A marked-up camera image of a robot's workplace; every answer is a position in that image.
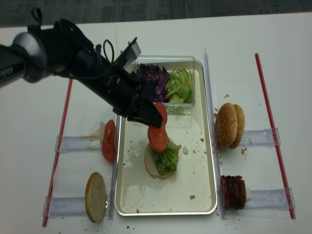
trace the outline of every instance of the floor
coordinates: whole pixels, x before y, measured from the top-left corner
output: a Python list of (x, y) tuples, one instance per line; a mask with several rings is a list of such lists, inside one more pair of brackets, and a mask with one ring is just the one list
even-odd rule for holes
[(312, 0), (0, 0), (0, 26), (43, 24), (60, 18), (74, 23), (168, 20), (312, 11)]

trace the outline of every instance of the silver baking tray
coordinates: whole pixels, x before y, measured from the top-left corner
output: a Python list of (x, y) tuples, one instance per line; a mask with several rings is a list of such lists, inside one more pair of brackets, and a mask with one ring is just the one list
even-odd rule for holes
[(171, 177), (152, 178), (144, 165), (148, 127), (122, 118), (117, 123), (115, 206), (123, 216), (208, 215), (216, 208), (217, 194), (203, 66), (197, 60), (158, 65), (168, 71), (194, 68), (196, 102), (192, 113), (168, 115), (166, 125), (168, 137), (182, 148), (186, 146), (188, 154), (179, 151), (177, 171)]

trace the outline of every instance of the purple cabbage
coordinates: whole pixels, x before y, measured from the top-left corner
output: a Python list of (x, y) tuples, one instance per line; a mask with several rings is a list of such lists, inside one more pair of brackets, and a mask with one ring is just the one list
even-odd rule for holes
[(169, 99), (166, 98), (166, 84), (169, 80), (169, 73), (162, 67), (162, 70), (154, 65), (141, 64), (136, 71), (136, 75), (141, 81), (148, 81), (155, 87), (154, 95), (152, 96), (152, 101), (157, 102), (168, 102)]

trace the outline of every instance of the red tomato slice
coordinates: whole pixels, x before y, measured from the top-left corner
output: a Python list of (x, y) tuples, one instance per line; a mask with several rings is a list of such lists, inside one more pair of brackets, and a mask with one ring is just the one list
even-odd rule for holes
[(148, 127), (147, 136), (151, 146), (157, 151), (165, 151), (167, 148), (168, 136), (166, 133), (167, 112), (161, 102), (155, 104), (156, 109), (162, 116), (162, 123), (160, 128), (152, 125)]
[(104, 138), (102, 143), (102, 154), (110, 163), (114, 162), (115, 158), (115, 123), (111, 119), (105, 125)]

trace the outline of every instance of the crumb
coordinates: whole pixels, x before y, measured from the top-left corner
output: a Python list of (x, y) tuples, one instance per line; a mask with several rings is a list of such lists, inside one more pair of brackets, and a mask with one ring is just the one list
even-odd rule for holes
[(184, 146), (182, 152), (183, 152), (185, 155), (187, 155), (187, 153), (189, 152), (189, 150), (186, 148), (186, 146)]

